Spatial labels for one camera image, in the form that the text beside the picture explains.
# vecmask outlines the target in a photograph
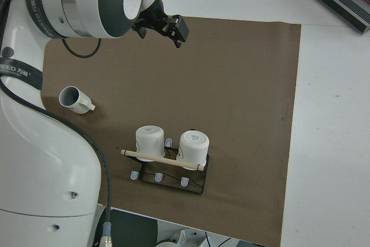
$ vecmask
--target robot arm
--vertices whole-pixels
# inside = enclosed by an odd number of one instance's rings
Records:
[[[45,110],[45,46],[53,38],[118,38],[130,28],[143,38],[150,28],[179,47],[188,29],[181,16],[164,13],[161,0],[0,1],[2,244],[85,247],[102,154],[83,131]],[[111,244],[108,231],[101,244]]]

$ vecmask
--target brown table surface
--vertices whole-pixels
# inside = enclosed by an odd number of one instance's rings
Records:
[[[92,136],[105,152],[113,206],[266,246],[279,246],[297,77],[300,25],[187,18],[180,49],[153,31],[103,40],[81,60],[60,41],[48,44],[42,98],[46,108]],[[96,39],[71,39],[89,53]],[[58,104],[76,86],[97,106],[77,115]],[[191,128],[210,138],[204,194],[130,179],[139,164],[135,131],[160,126],[178,146]],[[105,182],[99,201],[105,203]]]

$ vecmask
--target wooden rod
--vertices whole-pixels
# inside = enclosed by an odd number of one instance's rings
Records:
[[[186,168],[199,170],[199,171],[204,170],[204,167],[202,165],[199,165],[199,164],[196,165],[196,164],[193,164],[193,163],[181,162],[181,161],[168,159],[168,158],[163,158],[163,157],[150,156],[148,154],[137,153],[137,152],[133,152],[131,150],[122,150],[121,154],[123,154],[124,156],[132,156],[132,157],[136,157],[136,158],[143,158],[143,159],[153,160],[153,161],[156,161],[156,162],[161,162],[161,163],[170,164],[170,165],[174,165],[174,166],[186,167]]]

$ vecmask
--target silver band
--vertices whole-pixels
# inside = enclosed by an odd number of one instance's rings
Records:
[[[82,23],[79,11],[77,9],[76,0],[62,0],[64,15],[68,20],[71,28],[82,37],[91,37]]]

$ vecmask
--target white plastic clip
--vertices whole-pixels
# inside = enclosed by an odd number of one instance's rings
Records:
[[[172,148],[172,139],[167,138],[165,143],[164,143],[164,146],[168,147],[168,148]]]
[[[136,180],[138,179],[139,172],[138,171],[131,171],[131,179]]]
[[[156,182],[161,182],[162,177],[163,177],[163,174],[162,173],[156,173],[156,177],[154,178],[154,180]]]
[[[189,183],[189,178],[181,177],[181,186],[186,187]]]

